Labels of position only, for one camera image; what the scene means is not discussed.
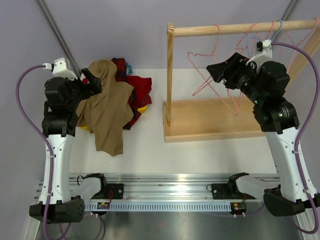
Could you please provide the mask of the pink hanger of polka-dot skirt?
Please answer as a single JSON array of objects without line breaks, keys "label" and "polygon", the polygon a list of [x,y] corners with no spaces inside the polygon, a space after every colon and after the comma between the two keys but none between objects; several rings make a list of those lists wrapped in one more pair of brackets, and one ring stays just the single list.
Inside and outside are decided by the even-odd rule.
[{"label": "pink hanger of polka-dot skirt", "polygon": [[[314,31],[317,29],[317,26],[319,25],[319,18],[314,17],[312,19],[314,21],[313,27],[311,29],[301,29],[301,30],[291,30],[291,31],[284,31],[284,33],[281,34],[280,39],[278,42],[291,44],[296,47],[302,48],[306,41],[311,37],[311,35],[314,33]],[[288,54],[290,51],[286,50],[283,46],[279,47],[279,59],[282,60],[285,58],[285,54]],[[293,50],[292,53],[289,54],[289,62],[288,66],[290,67],[293,63],[293,60],[297,56],[298,52]]]}]

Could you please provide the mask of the pink hanger of red skirt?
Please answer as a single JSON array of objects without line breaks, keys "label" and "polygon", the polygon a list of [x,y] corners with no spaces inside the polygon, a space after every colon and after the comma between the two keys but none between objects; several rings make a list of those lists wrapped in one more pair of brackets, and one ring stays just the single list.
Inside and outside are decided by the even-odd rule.
[{"label": "pink hanger of red skirt", "polygon": [[271,40],[272,36],[273,36],[275,25],[276,25],[276,21],[273,20],[272,24],[271,24],[271,27],[270,27],[269,31],[267,32],[267,35],[264,38],[261,37],[259,40],[260,41],[262,41],[262,40]]}]

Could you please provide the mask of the red plaid skirt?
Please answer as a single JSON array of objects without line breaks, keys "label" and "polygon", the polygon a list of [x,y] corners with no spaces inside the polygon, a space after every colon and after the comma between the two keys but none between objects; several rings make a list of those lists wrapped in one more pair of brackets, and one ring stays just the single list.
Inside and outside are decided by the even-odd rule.
[{"label": "red plaid skirt", "polygon": [[115,74],[115,81],[121,83],[124,87],[129,87],[129,90],[126,92],[124,99],[126,100],[129,109],[133,113],[133,117],[129,122],[124,126],[124,130],[130,130],[132,126],[137,122],[141,113],[138,111],[138,108],[135,106],[135,100],[137,100],[137,91],[135,87],[130,83],[127,78],[127,65],[124,58],[112,58],[111,61],[115,64],[117,70]]}]

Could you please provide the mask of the light blue wire hanger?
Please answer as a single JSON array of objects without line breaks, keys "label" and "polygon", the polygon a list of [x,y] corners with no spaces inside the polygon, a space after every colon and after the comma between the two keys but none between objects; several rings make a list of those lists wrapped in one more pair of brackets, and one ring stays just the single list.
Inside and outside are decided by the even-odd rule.
[{"label": "light blue wire hanger", "polygon": [[[275,25],[276,22],[279,22],[279,28],[278,28],[278,30],[275,30],[271,36],[269,36],[269,35],[271,34],[271,32],[272,32],[272,30],[273,30],[273,26]],[[267,36],[265,37],[265,39],[266,39],[266,40],[274,41],[274,40],[277,38],[277,36],[280,34],[280,32],[282,31],[282,29],[283,29],[283,24],[284,24],[284,21],[283,21],[282,19],[279,19],[279,20],[277,20],[277,21],[274,21],[274,20],[273,20],[273,21],[272,21],[271,28],[270,28]],[[256,43],[257,43],[258,41],[262,41],[262,39],[259,38],[258,35],[259,35],[259,33],[257,33],[255,36],[252,37],[252,39],[255,40],[255,41],[253,42],[253,46],[252,46],[253,48],[255,47],[255,45],[256,45]]]}]

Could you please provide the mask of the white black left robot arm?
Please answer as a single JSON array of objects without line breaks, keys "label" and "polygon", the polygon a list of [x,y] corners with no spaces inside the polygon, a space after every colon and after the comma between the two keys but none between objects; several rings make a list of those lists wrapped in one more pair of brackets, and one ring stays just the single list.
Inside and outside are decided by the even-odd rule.
[{"label": "white black left robot arm", "polygon": [[92,197],[102,199],[109,187],[102,173],[90,173],[71,192],[69,167],[75,140],[78,116],[76,110],[82,100],[102,92],[101,80],[87,68],[79,78],[55,76],[45,86],[42,134],[46,146],[46,162],[42,191],[37,204],[31,205],[29,215],[44,224],[79,223],[85,214],[85,204]]}]

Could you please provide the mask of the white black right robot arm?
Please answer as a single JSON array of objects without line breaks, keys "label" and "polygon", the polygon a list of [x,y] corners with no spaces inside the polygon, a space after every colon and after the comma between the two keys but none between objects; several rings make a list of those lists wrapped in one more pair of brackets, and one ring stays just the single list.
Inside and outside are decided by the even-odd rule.
[{"label": "white black right robot arm", "polygon": [[235,53],[224,62],[208,65],[206,70],[216,83],[223,82],[227,89],[240,90],[252,103],[253,115],[265,133],[280,184],[268,184],[246,172],[231,175],[227,193],[232,198],[242,194],[263,201],[275,217],[294,216],[319,207],[320,194],[311,181],[303,186],[297,163],[296,137],[299,119],[295,107],[284,98],[290,77],[286,67],[276,61],[258,65]]}]

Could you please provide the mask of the blue floral skirt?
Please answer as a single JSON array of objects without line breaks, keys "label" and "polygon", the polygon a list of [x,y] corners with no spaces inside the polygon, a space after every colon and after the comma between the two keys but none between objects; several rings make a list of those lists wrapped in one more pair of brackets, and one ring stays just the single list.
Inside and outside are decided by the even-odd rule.
[{"label": "blue floral skirt", "polygon": [[125,63],[125,66],[126,66],[126,75],[127,76],[133,76],[134,75],[134,71],[133,71],[132,66],[128,62]]}]

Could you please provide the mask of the plain red skirt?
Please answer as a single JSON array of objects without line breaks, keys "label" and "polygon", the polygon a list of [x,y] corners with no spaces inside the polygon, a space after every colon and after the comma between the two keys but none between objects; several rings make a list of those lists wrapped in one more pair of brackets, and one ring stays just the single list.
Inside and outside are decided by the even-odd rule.
[{"label": "plain red skirt", "polygon": [[152,78],[127,75],[126,82],[133,87],[133,98],[135,102],[140,102],[143,97],[152,90]]}]

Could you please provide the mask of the tan pleated skirt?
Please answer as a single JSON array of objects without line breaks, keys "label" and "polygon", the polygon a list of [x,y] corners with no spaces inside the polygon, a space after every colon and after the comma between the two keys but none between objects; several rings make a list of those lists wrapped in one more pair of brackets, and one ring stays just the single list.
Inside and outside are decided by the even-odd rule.
[{"label": "tan pleated skirt", "polygon": [[114,157],[123,153],[123,126],[133,117],[125,100],[129,87],[116,82],[117,67],[111,60],[94,61],[88,69],[101,79],[102,92],[79,103],[77,126],[87,126],[96,150]]}]

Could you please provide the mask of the dark red polka-dot skirt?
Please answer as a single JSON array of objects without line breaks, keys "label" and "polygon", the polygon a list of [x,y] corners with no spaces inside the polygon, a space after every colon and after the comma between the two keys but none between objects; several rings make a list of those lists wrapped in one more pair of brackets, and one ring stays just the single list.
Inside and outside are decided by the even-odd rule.
[{"label": "dark red polka-dot skirt", "polygon": [[143,108],[147,105],[152,104],[152,98],[150,97],[149,94],[146,94],[141,101],[138,103],[137,108]]}]

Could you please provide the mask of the pink hanger of plaid skirt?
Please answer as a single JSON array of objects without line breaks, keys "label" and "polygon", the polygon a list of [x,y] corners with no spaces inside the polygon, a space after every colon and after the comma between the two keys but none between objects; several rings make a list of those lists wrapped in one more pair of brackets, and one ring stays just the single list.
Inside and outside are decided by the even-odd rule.
[{"label": "pink hanger of plaid skirt", "polygon": [[249,28],[246,30],[246,32],[243,34],[243,36],[238,40],[237,44],[235,45],[234,49],[230,52],[230,54],[228,55],[229,57],[231,57],[234,53],[247,53],[247,56],[250,57],[250,51],[249,51],[249,34],[251,32],[251,29],[257,24],[258,22],[254,22],[252,23]]}]

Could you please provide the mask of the pink hanger holding tan skirt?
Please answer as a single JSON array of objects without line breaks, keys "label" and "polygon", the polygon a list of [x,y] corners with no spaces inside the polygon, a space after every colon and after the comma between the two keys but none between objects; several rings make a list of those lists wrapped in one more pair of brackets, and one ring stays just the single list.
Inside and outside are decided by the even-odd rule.
[{"label": "pink hanger holding tan skirt", "polygon": [[221,27],[218,24],[214,24],[213,26],[216,27],[217,29],[217,37],[215,39],[214,45],[213,45],[213,49],[211,54],[203,54],[203,53],[197,53],[197,52],[192,52],[189,51],[187,53],[187,59],[188,61],[191,63],[192,67],[197,71],[197,73],[201,76],[201,78],[203,79],[203,82],[201,83],[200,86],[198,86],[194,92],[192,93],[192,96],[195,97],[198,93],[200,93],[205,87],[209,86],[209,88],[215,93],[215,95],[218,97],[219,100],[222,101],[222,103],[224,104],[225,107],[227,107],[227,109],[234,115],[234,116],[238,116],[240,113],[240,105],[236,102],[236,100],[234,99],[233,96],[231,96],[229,94],[229,92],[227,91],[227,96],[231,99],[231,102],[234,104],[235,106],[235,110],[233,110],[231,108],[231,106],[227,103],[226,100],[223,99],[223,97],[217,92],[217,90],[213,87],[212,82],[215,82],[216,77],[214,75],[212,75],[210,73],[210,75],[208,75],[207,77],[205,77],[204,73],[200,71],[200,69],[196,66],[196,64],[194,63],[194,61],[192,60],[192,57],[206,57],[206,58],[211,58],[213,59],[214,63],[217,63],[217,59],[216,59],[216,50],[217,50],[217,46],[220,40],[220,35],[221,35]]}]

